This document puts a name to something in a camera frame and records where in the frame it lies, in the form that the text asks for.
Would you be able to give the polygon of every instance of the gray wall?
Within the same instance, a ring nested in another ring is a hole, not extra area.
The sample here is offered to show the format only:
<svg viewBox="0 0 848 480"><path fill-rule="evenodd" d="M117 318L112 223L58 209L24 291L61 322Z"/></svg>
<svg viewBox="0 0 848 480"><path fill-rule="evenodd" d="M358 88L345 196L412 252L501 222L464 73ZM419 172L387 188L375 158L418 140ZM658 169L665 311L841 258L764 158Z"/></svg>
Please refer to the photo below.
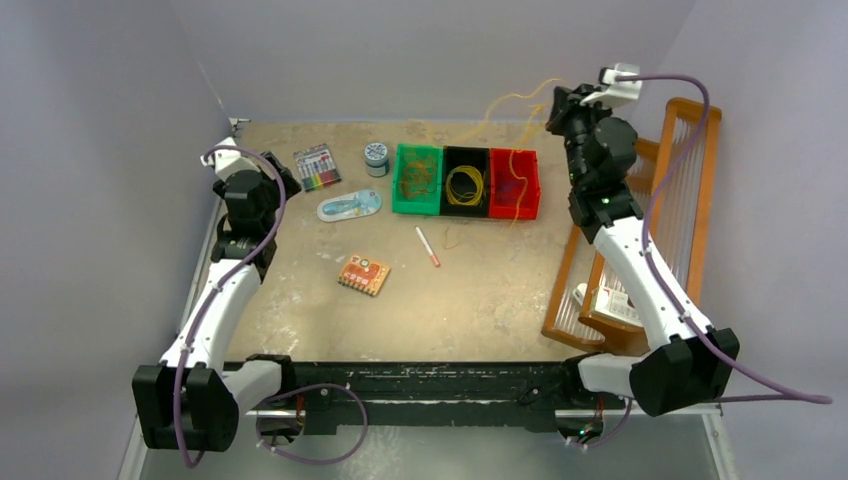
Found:
<svg viewBox="0 0 848 480"><path fill-rule="evenodd" d="M660 68L699 77L724 111L704 310L736 331L743 363L835 397L727 406L747 478L844 478L848 467L847 32L843 0L699 0ZM676 94L697 98L655 85L637 130L655 136ZM731 393L763 390L734 374Z"/></svg>
<svg viewBox="0 0 848 480"><path fill-rule="evenodd" d="M0 4L0 471L114 478L228 122L166 0Z"/></svg>
<svg viewBox="0 0 848 480"><path fill-rule="evenodd" d="M480 118L505 93L622 60L654 70L695 0L172 3L231 117L397 120Z"/></svg>

